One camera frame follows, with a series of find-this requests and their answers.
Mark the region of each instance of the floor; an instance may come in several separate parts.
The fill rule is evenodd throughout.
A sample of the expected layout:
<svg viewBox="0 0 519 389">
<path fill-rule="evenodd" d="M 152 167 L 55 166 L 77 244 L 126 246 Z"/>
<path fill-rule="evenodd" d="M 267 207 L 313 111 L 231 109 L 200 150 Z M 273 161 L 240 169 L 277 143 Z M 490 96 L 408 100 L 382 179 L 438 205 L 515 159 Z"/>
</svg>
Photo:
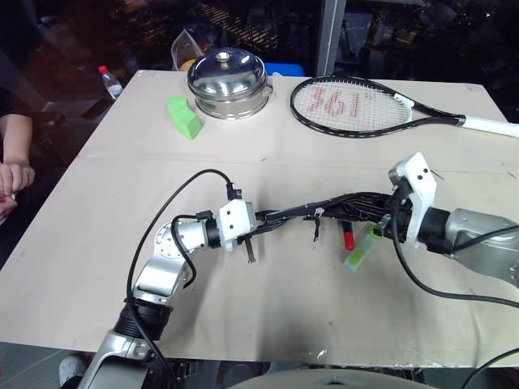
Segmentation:
<svg viewBox="0 0 519 389">
<path fill-rule="evenodd" d="M 0 342 L 0 389 L 57 389 L 59 362 L 72 351 Z M 217 361 L 199 364 L 198 374 L 189 378 L 185 388 L 215 388 Z M 293 369 L 293 364 L 277 364 L 275 371 Z M 459 389 L 471 369 L 425 369 L 427 384 L 439 389 Z M 517 388 L 519 372 L 491 369 L 474 381 L 470 389 Z"/>
</svg>

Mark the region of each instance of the red marker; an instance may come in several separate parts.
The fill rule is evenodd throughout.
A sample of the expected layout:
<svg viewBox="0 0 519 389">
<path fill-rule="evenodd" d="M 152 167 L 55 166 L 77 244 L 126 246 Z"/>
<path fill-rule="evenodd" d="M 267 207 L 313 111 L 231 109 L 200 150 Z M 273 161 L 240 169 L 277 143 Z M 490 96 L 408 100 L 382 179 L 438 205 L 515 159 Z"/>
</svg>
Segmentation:
<svg viewBox="0 0 519 389">
<path fill-rule="evenodd" d="M 342 232 L 344 233 L 344 247 L 351 251 L 355 248 L 354 231 L 350 221 L 342 222 Z"/>
</svg>

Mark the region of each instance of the person's hand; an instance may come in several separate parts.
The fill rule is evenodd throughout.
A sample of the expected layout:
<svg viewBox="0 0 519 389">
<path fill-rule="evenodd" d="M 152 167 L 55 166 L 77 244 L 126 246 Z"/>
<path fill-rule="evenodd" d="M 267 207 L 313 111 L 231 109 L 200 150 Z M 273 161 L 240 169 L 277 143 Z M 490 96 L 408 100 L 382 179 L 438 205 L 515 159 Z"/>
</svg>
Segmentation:
<svg viewBox="0 0 519 389">
<path fill-rule="evenodd" d="M 11 196 L 34 181 L 34 169 L 25 161 L 4 161 L 0 165 L 0 195 Z"/>
<path fill-rule="evenodd" d="M 17 205 L 10 196 L 0 195 L 0 220 L 5 219 Z"/>
</svg>

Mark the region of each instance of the green sponge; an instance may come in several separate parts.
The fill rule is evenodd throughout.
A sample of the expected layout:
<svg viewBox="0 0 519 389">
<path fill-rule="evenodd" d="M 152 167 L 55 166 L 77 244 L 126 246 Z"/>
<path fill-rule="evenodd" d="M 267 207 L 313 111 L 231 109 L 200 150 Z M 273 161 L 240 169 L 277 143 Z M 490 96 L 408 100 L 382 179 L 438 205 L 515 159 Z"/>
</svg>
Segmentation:
<svg viewBox="0 0 519 389">
<path fill-rule="evenodd" d="M 168 111 L 178 132 L 186 138 L 194 139 L 202 130 L 202 124 L 195 113 L 189 109 L 186 97 L 171 96 L 168 99 Z"/>
</svg>

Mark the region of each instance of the racket strings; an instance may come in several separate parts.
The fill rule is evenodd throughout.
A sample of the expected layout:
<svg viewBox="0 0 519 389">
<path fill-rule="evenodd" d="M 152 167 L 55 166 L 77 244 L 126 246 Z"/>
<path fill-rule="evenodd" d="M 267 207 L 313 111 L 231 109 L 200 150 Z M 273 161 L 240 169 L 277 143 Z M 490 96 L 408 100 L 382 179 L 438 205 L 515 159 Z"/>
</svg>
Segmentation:
<svg viewBox="0 0 519 389">
<path fill-rule="evenodd" d="M 335 130 L 369 131 L 410 120 L 410 107 L 389 93 L 356 83 L 318 82 L 302 88 L 294 107 L 306 119 Z"/>
</svg>

